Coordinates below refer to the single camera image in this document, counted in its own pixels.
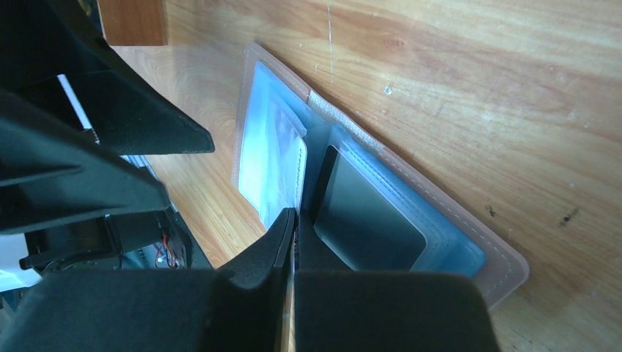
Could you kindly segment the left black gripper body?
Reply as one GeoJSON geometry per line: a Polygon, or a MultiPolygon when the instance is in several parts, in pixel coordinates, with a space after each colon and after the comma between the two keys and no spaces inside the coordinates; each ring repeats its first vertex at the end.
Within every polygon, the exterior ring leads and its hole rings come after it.
{"type": "Polygon", "coordinates": [[[25,240],[20,267],[37,272],[192,267],[191,234],[171,208],[37,230],[25,240]]]}

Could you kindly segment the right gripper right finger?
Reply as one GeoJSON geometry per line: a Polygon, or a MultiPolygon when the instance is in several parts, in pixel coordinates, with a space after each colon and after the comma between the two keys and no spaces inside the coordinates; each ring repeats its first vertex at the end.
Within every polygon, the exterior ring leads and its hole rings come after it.
{"type": "Polygon", "coordinates": [[[293,302],[298,351],[498,351],[485,301],[465,277],[354,271],[299,217],[293,302]]]}

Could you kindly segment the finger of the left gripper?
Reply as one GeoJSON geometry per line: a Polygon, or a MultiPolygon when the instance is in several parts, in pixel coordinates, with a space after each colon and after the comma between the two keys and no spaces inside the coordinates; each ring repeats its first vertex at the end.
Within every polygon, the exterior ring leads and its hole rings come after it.
{"type": "Polygon", "coordinates": [[[101,144],[121,155],[215,150],[210,132],[129,67],[77,1],[3,1],[1,87],[51,108],[58,76],[101,144]]]}
{"type": "Polygon", "coordinates": [[[1,232],[163,210],[164,185],[50,114],[1,92],[1,232]]]}

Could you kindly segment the black credit card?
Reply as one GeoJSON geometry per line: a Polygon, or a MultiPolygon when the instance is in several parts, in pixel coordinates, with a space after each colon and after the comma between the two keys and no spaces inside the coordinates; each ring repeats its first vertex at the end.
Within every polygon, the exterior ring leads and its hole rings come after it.
{"type": "Polygon", "coordinates": [[[310,203],[318,237],[353,270],[409,270],[424,252],[420,231],[345,153],[328,146],[310,203]]]}

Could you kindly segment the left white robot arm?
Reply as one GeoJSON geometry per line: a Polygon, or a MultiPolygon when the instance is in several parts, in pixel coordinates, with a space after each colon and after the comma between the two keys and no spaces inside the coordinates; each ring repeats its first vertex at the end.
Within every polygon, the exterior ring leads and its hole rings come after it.
{"type": "Polygon", "coordinates": [[[100,1],[3,1],[1,309],[57,271],[208,268],[147,157],[214,149],[109,46],[100,1]]]}

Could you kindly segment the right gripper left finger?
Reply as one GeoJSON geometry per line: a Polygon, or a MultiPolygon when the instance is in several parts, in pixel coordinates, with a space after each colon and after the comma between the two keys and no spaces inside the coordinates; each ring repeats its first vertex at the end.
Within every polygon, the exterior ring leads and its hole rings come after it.
{"type": "Polygon", "coordinates": [[[218,269],[74,270],[35,285],[3,351],[278,351],[296,212],[218,269]]]}

